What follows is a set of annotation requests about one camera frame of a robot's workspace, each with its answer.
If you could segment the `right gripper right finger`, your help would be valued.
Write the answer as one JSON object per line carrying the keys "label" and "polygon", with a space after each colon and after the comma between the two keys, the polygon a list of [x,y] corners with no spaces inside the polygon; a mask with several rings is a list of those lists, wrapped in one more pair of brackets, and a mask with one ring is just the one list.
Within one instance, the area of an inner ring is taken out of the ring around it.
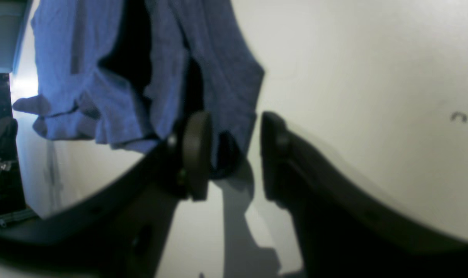
{"label": "right gripper right finger", "polygon": [[261,118],[266,198],[289,211],[309,278],[468,278],[468,241],[366,194],[274,112]]}

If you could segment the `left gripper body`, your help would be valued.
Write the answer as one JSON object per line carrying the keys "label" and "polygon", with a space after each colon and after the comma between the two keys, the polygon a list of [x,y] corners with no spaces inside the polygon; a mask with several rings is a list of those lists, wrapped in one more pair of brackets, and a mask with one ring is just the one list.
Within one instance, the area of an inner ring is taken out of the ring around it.
{"label": "left gripper body", "polygon": [[18,122],[0,119],[0,215],[25,209],[25,195],[18,160]]}

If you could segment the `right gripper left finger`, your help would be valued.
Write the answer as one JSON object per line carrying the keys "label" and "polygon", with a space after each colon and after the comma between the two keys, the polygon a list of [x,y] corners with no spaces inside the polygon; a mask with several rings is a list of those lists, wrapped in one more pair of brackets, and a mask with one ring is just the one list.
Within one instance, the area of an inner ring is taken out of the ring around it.
{"label": "right gripper left finger", "polygon": [[206,111],[117,181],[47,219],[0,233],[0,266],[54,278],[152,278],[177,205],[207,199],[213,127]]}

